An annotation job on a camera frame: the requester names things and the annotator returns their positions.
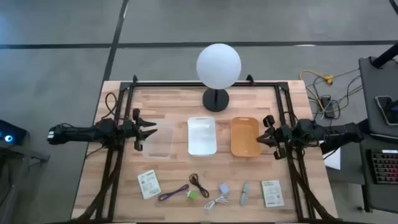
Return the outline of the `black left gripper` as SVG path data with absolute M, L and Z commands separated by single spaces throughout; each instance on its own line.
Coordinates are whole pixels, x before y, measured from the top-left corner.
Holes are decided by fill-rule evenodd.
M 138 119 L 138 125 L 144 128 L 155 126 L 157 123 L 144 121 L 142 118 Z M 124 138 L 135 138 L 134 148 L 137 151 L 142 151 L 142 141 L 145 141 L 150 135 L 154 134 L 157 129 L 150 129 L 147 131 L 140 130 L 140 127 L 136 126 L 133 120 L 125 119 L 123 121 L 123 135 Z

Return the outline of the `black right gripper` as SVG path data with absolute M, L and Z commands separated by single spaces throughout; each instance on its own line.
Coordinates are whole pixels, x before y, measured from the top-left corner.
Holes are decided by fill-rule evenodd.
M 274 152 L 275 159 L 283 159 L 287 157 L 290 150 L 290 141 L 292 140 L 292 130 L 288 125 L 279 128 L 267 128 L 264 134 L 256 138 L 258 143 L 265 144 L 269 147 L 276 147 Z

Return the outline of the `white Acer card reader box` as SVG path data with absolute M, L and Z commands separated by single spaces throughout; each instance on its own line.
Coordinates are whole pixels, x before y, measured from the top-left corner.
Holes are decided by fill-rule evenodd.
M 261 187 L 267 208 L 284 206 L 282 189 L 278 180 L 263 180 L 261 181 Z
M 159 181 L 154 170 L 137 176 L 143 199 L 149 199 L 161 193 Z

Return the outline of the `clear plastic bin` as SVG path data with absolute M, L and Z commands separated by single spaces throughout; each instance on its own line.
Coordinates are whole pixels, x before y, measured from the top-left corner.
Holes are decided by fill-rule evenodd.
M 173 141 L 174 122 L 161 119 L 152 119 L 151 122 L 156 123 L 156 125 L 144 128 L 143 130 L 156 129 L 157 131 L 142 142 L 142 154 L 149 159 L 169 159 Z

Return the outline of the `orange plastic bin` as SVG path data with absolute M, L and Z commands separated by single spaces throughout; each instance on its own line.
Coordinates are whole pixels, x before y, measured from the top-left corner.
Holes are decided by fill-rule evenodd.
M 231 120 L 231 153 L 235 157 L 258 157 L 261 154 L 259 122 L 256 118 L 235 117 Z

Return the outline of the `white plastic bin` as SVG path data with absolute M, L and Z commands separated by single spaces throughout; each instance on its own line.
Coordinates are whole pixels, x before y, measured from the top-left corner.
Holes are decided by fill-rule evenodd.
M 188 153 L 211 156 L 217 152 L 215 119 L 210 116 L 191 117 L 188 124 Z

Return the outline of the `black power brick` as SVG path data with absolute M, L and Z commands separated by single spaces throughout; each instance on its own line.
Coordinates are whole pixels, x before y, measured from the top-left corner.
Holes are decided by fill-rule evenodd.
M 323 115 L 325 118 L 335 118 L 335 112 L 333 110 L 333 103 L 330 96 L 324 96 L 320 99 L 321 105 L 323 106 Z

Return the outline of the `white paper sheet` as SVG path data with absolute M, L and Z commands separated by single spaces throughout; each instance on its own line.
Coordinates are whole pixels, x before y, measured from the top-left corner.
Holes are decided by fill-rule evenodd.
M 341 169 L 341 149 L 331 151 L 323 155 L 323 161 L 326 167 L 340 170 Z

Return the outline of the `white globe lamp black base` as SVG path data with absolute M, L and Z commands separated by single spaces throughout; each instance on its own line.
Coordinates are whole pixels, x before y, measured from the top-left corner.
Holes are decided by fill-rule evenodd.
M 237 51 L 226 44 L 212 44 L 203 49 L 196 62 L 199 80 L 207 87 L 203 94 L 203 106 L 211 112 L 225 110 L 229 104 L 226 91 L 241 74 L 241 58 Z

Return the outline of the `grey side desk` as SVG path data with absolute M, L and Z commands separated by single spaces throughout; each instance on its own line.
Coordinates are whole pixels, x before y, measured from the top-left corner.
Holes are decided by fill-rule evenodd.
M 380 69 L 373 67 L 371 58 L 359 59 L 359 70 L 363 85 L 367 120 L 365 127 L 369 134 L 360 143 L 361 160 L 365 185 L 363 186 L 364 207 L 385 212 L 398 213 L 398 184 L 375 184 L 371 171 L 372 150 L 398 151 L 398 124 L 388 125 L 376 103 L 377 96 L 390 96 L 398 100 L 398 63 L 389 61 Z

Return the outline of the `black keyboard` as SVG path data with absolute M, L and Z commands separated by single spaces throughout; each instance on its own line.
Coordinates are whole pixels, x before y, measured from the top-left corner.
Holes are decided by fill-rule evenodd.
M 398 185 L 398 150 L 371 149 L 369 157 L 375 184 Z

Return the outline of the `smartphone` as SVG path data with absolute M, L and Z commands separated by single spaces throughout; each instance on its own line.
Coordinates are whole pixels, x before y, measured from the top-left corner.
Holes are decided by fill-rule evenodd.
M 398 100 L 390 96 L 376 96 L 379 112 L 388 126 L 398 126 Z

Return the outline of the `grey metal stand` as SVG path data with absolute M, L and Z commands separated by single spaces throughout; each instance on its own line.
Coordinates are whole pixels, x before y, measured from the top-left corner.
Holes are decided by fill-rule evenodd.
M 0 176 L 4 174 L 3 164 L 7 164 L 6 193 L 0 194 L 0 224 L 11 224 L 12 213 L 16 206 L 19 192 L 29 173 L 32 159 L 38 163 L 48 162 L 50 156 L 32 149 L 21 149 L 16 146 L 0 147 Z

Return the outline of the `black device with blue light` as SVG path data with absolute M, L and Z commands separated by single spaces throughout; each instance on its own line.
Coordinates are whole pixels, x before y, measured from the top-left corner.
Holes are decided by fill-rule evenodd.
M 26 134 L 25 129 L 0 119 L 0 140 L 20 146 L 24 142 Z

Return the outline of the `black metal rig frame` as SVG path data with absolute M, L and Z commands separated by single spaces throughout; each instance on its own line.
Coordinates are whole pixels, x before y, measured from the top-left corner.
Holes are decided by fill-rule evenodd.
M 295 222 L 292 185 L 287 161 L 275 160 L 273 150 L 262 146 L 259 157 L 235 157 L 230 151 L 230 121 L 238 116 L 262 120 L 266 115 L 279 116 L 279 105 L 293 109 L 300 118 L 311 115 L 304 84 L 286 81 L 292 101 L 276 94 L 275 82 L 258 81 L 255 85 L 239 82 L 229 91 L 226 110 L 214 114 L 218 150 L 208 157 L 193 157 L 188 153 L 187 121 L 191 117 L 209 116 L 202 105 L 205 86 L 200 82 L 138 82 L 133 94 L 125 94 L 131 106 L 141 111 L 145 120 L 161 119 L 174 122 L 173 141 L 169 159 L 149 159 L 136 151 L 134 141 L 128 140 L 121 160 L 121 175 L 116 190 L 105 198 L 102 220 L 114 222 Z M 229 185 L 229 202 L 218 204 L 210 212 L 204 210 L 207 199 L 187 198 L 185 192 L 163 202 L 156 197 L 143 199 L 137 176 L 154 170 L 164 192 L 173 191 L 188 182 L 196 173 L 200 183 L 217 198 L 219 185 Z M 278 180 L 284 199 L 283 207 L 267 208 L 261 181 Z

